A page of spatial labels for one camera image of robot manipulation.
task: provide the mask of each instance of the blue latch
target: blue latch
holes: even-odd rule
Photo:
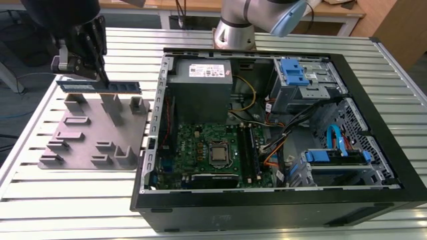
[[[363,154],[363,157],[364,157],[365,162],[369,163],[369,162],[372,161],[369,152],[364,150],[364,151],[361,152],[361,154]]]
[[[307,162],[329,162],[329,156],[327,151],[323,150],[311,150],[305,152]]]
[[[295,173],[296,169],[299,169],[299,164],[295,164],[291,171],[288,172],[288,176],[292,176],[292,174]]]
[[[296,59],[280,59],[280,68],[289,86],[308,86],[309,81],[304,76],[304,68]]]

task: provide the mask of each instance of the yellow wire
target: yellow wire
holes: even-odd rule
[[[244,110],[247,110],[249,107],[252,107],[252,105],[255,104],[255,100],[256,100],[256,91],[255,91],[255,88],[252,87],[251,83],[240,76],[235,75],[233,77],[236,77],[237,79],[240,79],[243,82],[245,82],[245,84],[248,85],[248,87],[251,88],[252,90],[252,93],[253,93],[253,98],[252,98],[252,102],[248,106],[245,106],[244,108],[240,108],[240,109],[233,109],[233,110],[229,110],[229,112],[241,112]]]

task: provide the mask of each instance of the slotted aluminum surface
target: slotted aluminum surface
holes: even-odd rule
[[[381,117],[427,181],[425,96],[367,38],[256,34],[259,50],[343,54]],[[109,28],[105,71],[140,81],[153,99],[164,47],[211,48],[208,31]],[[38,157],[65,109],[53,83],[0,170],[0,239],[425,239],[427,205],[391,212],[353,227],[156,233],[129,211],[133,171],[41,170]]]

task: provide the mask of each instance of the red wire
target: red wire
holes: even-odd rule
[[[344,134],[341,134],[341,137],[344,138],[344,144],[345,144],[347,149],[353,149],[353,147],[352,147],[347,137],[344,136]]]
[[[168,99],[165,99],[165,115],[167,115],[167,131],[165,131],[164,139],[163,139],[163,142],[161,142],[159,149],[161,149],[163,145],[167,142],[168,136],[169,136],[171,118],[169,118],[169,100]]]

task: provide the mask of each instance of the power supply label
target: power supply label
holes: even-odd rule
[[[189,77],[196,78],[224,78],[224,65],[221,64],[191,64]]]

